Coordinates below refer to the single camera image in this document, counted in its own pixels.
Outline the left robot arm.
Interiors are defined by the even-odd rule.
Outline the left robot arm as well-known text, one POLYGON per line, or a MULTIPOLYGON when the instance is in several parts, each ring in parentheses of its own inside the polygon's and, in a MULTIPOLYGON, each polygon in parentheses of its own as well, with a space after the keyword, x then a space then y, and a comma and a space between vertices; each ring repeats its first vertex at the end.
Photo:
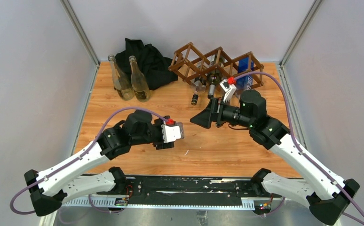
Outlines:
POLYGON ((98 165, 126 154, 134 145, 153 144, 157 149, 174 147, 183 139, 183 124, 170 116, 133 107, 134 112, 114 126, 103 126, 86 147, 61 163, 46 170, 29 170, 24 179, 37 216, 42 217, 58 210, 66 202, 97 192, 126 194, 130 184, 121 168, 111 167, 93 176, 84 173, 98 165))

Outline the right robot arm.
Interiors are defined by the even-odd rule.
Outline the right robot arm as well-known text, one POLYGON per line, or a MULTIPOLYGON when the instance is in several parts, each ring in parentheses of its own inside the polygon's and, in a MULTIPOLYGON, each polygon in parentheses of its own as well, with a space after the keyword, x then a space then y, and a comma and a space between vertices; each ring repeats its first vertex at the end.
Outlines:
POLYGON ((242 93, 239 106, 231 106, 220 98, 211 98, 207 107, 191 118, 203 128, 212 123, 242 126, 250 137, 289 163, 303 178, 300 183, 268 169, 260 169, 253 177, 251 190, 256 196, 278 194, 308 208, 312 215, 326 225, 334 225, 359 190, 354 179, 335 174, 293 137, 281 121, 267 114, 266 99, 256 90, 242 93))

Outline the clear bottle with dark label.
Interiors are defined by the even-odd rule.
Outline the clear bottle with dark label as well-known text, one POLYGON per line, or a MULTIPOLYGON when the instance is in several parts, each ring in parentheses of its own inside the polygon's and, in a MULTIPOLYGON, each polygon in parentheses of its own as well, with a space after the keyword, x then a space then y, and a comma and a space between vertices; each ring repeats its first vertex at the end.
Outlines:
POLYGON ((131 67, 131 84, 135 97, 140 102, 147 102, 150 99, 150 90, 144 74, 140 71, 136 57, 128 58, 131 67))

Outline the dark green wine bottle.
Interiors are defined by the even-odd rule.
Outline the dark green wine bottle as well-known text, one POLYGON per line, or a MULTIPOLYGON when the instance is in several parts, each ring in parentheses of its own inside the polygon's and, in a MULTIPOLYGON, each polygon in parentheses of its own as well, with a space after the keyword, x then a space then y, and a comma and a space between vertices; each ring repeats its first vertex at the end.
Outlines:
MULTIPOLYGON (((213 55, 209 66, 213 66, 213 65, 217 64, 219 66, 219 68, 223 68, 224 67, 224 58, 220 57, 218 63, 216 63, 216 59, 217 59, 217 55, 213 55)), ((221 81, 221 78, 222 78, 222 76, 221 76, 221 72, 219 69, 214 69, 210 73, 207 74, 207 82, 209 85, 209 91, 208 91, 208 95, 207 95, 208 99, 211 99, 214 97, 215 88, 221 81)))

